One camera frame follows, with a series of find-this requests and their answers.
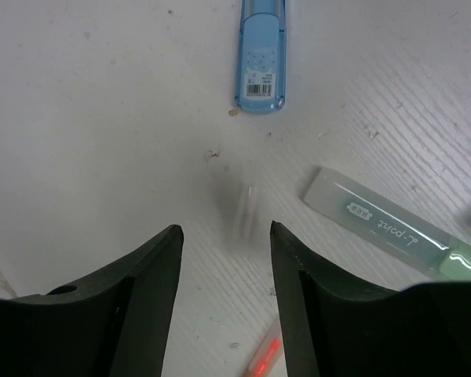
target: white surface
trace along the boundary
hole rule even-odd
[[[276,312],[272,219],[375,283],[424,279],[304,206],[313,166],[471,242],[456,221],[471,203],[471,0],[291,1],[286,107],[231,117],[239,7],[0,1],[0,271],[43,293],[182,225],[165,377],[236,377],[251,359]],[[241,181],[261,207],[254,242],[229,250]]]

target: tabletop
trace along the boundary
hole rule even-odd
[[[303,204],[317,166],[471,243],[471,0],[290,0],[271,115],[233,111],[240,7],[0,1],[0,297],[46,293],[177,223],[165,377],[241,374],[277,314],[271,220],[376,284],[426,280]],[[260,195],[234,247],[243,184]]]

